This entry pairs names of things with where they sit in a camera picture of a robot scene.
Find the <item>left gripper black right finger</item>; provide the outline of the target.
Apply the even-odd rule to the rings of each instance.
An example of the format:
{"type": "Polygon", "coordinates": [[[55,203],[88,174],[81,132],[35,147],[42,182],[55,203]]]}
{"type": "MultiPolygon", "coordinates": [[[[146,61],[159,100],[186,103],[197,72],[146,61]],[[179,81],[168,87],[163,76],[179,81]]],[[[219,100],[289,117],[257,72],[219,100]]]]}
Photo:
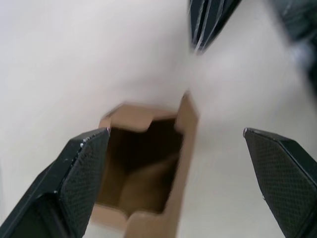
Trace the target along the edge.
{"type": "Polygon", "coordinates": [[[317,236],[317,163],[296,141],[245,128],[256,178],[268,207],[287,238],[317,236]]]}

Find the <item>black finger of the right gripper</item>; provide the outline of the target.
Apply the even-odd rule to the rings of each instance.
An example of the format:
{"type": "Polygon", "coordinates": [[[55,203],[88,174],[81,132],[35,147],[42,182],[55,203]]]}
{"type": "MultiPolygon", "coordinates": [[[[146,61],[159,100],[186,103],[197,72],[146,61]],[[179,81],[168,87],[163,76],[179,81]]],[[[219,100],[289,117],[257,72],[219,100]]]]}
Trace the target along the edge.
{"type": "Polygon", "coordinates": [[[205,18],[208,16],[210,8],[209,0],[190,0],[189,1],[189,23],[191,47],[197,52],[200,48],[201,37],[205,29],[205,18]]]}
{"type": "Polygon", "coordinates": [[[205,51],[216,39],[241,0],[210,0],[204,16],[199,50],[205,51]]]}

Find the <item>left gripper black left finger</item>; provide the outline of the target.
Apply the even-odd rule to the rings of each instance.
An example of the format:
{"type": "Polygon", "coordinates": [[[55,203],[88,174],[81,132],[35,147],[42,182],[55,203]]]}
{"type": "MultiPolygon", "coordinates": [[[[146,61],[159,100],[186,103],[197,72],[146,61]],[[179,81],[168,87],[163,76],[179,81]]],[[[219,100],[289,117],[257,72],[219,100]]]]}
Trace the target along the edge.
{"type": "Polygon", "coordinates": [[[110,131],[68,141],[33,181],[0,227],[2,238],[81,238],[97,199],[110,131]]]}

